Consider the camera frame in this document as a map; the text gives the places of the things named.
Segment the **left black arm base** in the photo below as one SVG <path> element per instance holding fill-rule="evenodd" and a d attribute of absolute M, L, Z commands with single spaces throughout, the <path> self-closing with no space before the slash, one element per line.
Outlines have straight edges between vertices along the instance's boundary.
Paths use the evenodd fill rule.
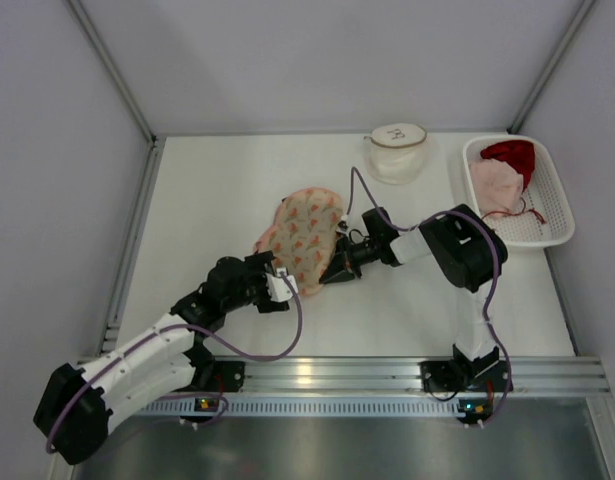
<path fill-rule="evenodd" d="M 238 392 L 244 384 L 245 367 L 242 361 L 212 359 L 196 368 L 189 388 L 214 393 Z"/>

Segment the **white round mesh laundry bag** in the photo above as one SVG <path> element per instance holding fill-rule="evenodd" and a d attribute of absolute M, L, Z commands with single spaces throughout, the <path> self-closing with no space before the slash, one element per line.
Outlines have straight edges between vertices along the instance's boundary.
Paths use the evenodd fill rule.
<path fill-rule="evenodd" d="M 384 184 L 411 183 L 428 159 L 428 132 L 417 124 L 380 126 L 363 140 L 366 168 Z"/>

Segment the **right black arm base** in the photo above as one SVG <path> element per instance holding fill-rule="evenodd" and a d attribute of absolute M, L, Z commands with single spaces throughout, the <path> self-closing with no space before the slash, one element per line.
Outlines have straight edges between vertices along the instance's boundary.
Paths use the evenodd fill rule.
<path fill-rule="evenodd" d="M 456 359 L 428 360 L 420 365 L 423 390 L 434 395 L 486 393 L 488 386 L 502 393 L 511 379 L 502 360 L 459 362 Z"/>

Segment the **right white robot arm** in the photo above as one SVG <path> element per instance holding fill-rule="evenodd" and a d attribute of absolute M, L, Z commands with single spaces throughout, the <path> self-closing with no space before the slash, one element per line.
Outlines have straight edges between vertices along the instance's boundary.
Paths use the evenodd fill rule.
<path fill-rule="evenodd" d="M 382 207 L 366 211 L 362 219 L 366 238 L 354 243 L 349 234 L 341 236 L 319 282 L 325 285 L 359 279 L 361 267 L 375 261 L 398 267 L 432 256 L 449 283 L 467 291 L 470 306 L 481 309 L 479 314 L 460 316 L 449 365 L 469 378 L 496 365 L 501 346 L 489 307 L 508 251 L 493 230 L 465 204 L 411 229 L 397 228 Z"/>

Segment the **pink floral laundry bag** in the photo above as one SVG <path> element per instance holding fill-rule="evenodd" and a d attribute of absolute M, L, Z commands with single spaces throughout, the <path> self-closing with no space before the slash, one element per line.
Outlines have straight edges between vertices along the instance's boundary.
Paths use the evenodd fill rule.
<path fill-rule="evenodd" d="M 322 288 L 320 278 L 333 258 L 343 216 L 337 193 L 320 187 L 299 190 L 282 200 L 253 251 L 272 252 L 273 265 L 295 278 L 298 293 L 314 295 Z"/>

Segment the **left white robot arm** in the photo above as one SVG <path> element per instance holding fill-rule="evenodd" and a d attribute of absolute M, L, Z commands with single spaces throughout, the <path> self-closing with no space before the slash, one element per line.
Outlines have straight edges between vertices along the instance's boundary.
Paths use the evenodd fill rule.
<path fill-rule="evenodd" d="M 229 313 L 250 305 L 283 312 L 297 300 L 294 276 L 274 260 L 270 251 L 223 257 L 203 283 L 127 343 L 88 363 L 56 368 L 33 416 L 46 452 L 78 465 L 143 407 L 201 387 L 215 363 L 204 341 L 218 337 Z"/>

